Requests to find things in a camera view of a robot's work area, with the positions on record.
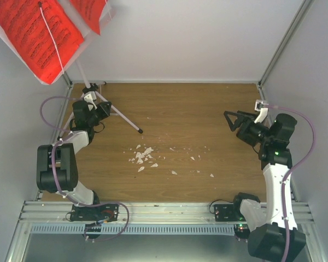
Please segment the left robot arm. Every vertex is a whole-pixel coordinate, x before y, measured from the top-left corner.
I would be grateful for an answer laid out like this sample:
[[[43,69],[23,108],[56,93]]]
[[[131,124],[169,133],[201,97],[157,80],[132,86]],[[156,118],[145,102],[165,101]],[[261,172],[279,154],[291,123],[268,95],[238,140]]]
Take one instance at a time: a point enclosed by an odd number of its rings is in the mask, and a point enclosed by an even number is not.
[[[76,154],[91,144],[102,120],[110,116],[112,103],[94,104],[78,100],[72,104],[68,134],[37,149],[36,184],[39,190],[56,193],[83,207],[83,215],[91,220],[100,218],[102,208],[97,194],[79,181]]]

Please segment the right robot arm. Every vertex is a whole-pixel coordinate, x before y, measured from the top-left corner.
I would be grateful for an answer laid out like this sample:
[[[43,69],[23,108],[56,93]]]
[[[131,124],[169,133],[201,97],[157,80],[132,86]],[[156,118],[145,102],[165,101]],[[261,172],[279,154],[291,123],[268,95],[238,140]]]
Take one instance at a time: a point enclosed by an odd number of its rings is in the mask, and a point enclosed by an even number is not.
[[[225,111],[230,130],[237,138],[255,147],[266,182],[266,208],[252,195],[237,195],[231,207],[232,217],[245,220],[250,234],[248,252],[267,261],[294,261],[306,245],[294,218],[291,200],[290,170],[293,167],[288,149],[297,120],[288,114],[277,115],[270,127],[262,123],[265,113]]]

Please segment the white tripod music stand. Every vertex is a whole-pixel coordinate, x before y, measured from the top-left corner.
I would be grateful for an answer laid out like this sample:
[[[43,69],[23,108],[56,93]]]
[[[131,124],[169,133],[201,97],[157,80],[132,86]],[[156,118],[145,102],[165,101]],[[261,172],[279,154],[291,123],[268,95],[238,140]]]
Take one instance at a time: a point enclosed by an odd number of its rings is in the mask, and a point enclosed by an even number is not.
[[[80,55],[86,50],[86,48],[92,43],[93,40],[96,39],[98,36],[92,29],[89,29],[87,24],[84,22],[80,14],[77,12],[75,7],[72,6],[70,1],[59,1],[63,9],[65,10],[65,13],[68,15],[68,17],[72,20],[72,22],[76,25],[76,27],[81,31],[84,42],[79,46],[75,54],[72,56],[72,58],[69,60],[69,62],[64,67],[64,74],[63,78],[65,79],[67,85],[69,86],[69,91],[67,91],[67,95],[71,95],[73,85],[77,82],[73,82],[70,77],[67,75],[67,69],[75,63],[78,67],[78,70],[81,74],[81,77],[83,79],[83,82],[87,88],[86,95],[87,99],[93,98],[93,102],[96,102],[97,98],[100,98],[101,101],[108,102],[98,91],[98,89],[101,87],[101,85],[106,84],[106,82],[102,83],[93,83],[90,84],[90,81],[87,79],[86,74],[83,70],[83,67],[78,60]],[[113,17],[115,16],[115,9],[113,10],[110,4],[105,5],[103,8],[103,11],[101,13],[101,18],[99,20],[100,29],[104,29],[105,26],[111,22]],[[115,113],[111,113],[111,115],[118,115],[122,117],[128,124],[130,124],[139,134],[143,133],[143,130],[140,129],[137,125],[135,125],[131,120],[129,120],[123,113],[121,113],[115,106],[112,105],[111,110],[113,110]]]

